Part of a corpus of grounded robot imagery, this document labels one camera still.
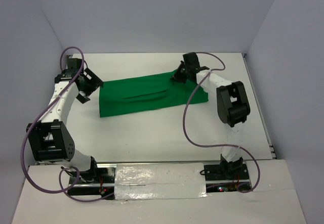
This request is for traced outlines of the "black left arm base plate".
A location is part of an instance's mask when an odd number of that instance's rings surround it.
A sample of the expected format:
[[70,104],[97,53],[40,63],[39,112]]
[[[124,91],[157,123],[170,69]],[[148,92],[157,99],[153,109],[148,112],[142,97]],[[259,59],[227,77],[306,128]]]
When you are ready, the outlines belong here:
[[98,167],[91,164],[87,171],[80,172],[78,182],[67,191],[70,196],[95,196],[114,198],[115,167]]

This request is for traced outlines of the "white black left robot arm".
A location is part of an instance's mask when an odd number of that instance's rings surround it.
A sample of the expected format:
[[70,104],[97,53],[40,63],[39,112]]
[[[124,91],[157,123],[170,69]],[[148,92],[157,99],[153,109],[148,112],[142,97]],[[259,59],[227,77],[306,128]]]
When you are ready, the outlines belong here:
[[103,81],[78,58],[67,60],[67,67],[55,79],[55,90],[51,98],[54,105],[31,129],[29,144],[35,161],[40,163],[74,166],[80,171],[80,181],[94,183],[101,180],[102,171],[92,156],[78,151],[66,124],[75,100],[84,104]]

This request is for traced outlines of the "aluminium table rail frame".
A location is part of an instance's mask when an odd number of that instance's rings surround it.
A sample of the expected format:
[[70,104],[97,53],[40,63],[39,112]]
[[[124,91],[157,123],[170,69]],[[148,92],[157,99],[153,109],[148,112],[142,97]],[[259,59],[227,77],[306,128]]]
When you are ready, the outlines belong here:
[[[203,66],[230,81],[241,81],[246,89],[251,112],[244,124],[243,158],[272,159],[270,138],[260,105],[255,96],[247,64],[241,53],[199,55]],[[171,72],[182,60],[182,53],[85,54],[89,68],[103,81]],[[183,132],[185,106],[101,118],[99,92],[82,104],[75,100],[66,127],[75,147],[98,163],[154,163],[217,161],[220,147],[202,148],[190,143]],[[185,127],[189,138],[199,145],[227,141],[226,125],[216,112],[216,100],[190,105]]]

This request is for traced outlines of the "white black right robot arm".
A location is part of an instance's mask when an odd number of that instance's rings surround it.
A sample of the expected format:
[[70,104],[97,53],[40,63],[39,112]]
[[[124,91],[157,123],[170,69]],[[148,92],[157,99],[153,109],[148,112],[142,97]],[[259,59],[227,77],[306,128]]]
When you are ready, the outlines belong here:
[[[251,112],[249,100],[245,86],[241,81],[227,80],[215,74],[216,69],[201,66],[197,55],[198,53],[195,52],[184,54],[183,60],[171,77],[171,80],[175,82],[186,83],[190,80],[196,84],[185,105],[182,117],[183,132],[187,140],[197,147],[221,148],[219,169],[212,170],[210,173],[205,170],[205,175],[231,179],[237,175],[243,165],[240,145],[243,127]],[[227,127],[227,143],[225,144],[199,145],[194,143],[187,134],[185,127],[187,110],[193,96],[200,88],[216,99],[217,115]]]

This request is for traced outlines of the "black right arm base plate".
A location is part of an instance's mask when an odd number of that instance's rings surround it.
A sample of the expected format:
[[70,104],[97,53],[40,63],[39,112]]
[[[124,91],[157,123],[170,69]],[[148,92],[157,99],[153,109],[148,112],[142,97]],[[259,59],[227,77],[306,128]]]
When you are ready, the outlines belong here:
[[250,192],[252,189],[247,165],[242,160],[207,164],[199,174],[205,177],[208,193]]

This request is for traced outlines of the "green t shirt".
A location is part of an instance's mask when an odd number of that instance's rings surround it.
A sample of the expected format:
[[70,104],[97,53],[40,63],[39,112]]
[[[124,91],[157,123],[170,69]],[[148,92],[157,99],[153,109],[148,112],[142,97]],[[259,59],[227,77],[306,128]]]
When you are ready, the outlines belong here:
[[100,117],[185,105],[196,83],[171,80],[172,72],[105,81],[99,92]]

